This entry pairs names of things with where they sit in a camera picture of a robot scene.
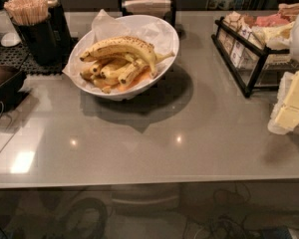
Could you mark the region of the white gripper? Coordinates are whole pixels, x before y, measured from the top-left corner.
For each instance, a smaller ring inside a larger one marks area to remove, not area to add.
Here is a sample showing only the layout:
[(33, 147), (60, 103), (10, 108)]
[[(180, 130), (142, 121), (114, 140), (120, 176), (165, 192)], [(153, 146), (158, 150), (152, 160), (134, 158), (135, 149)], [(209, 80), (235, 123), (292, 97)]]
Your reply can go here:
[[(293, 60), (299, 62), (299, 15), (290, 34), (290, 55)], [(299, 124), (299, 71), (292, 77), (275, 122), (286, 129), (294, 129)]]

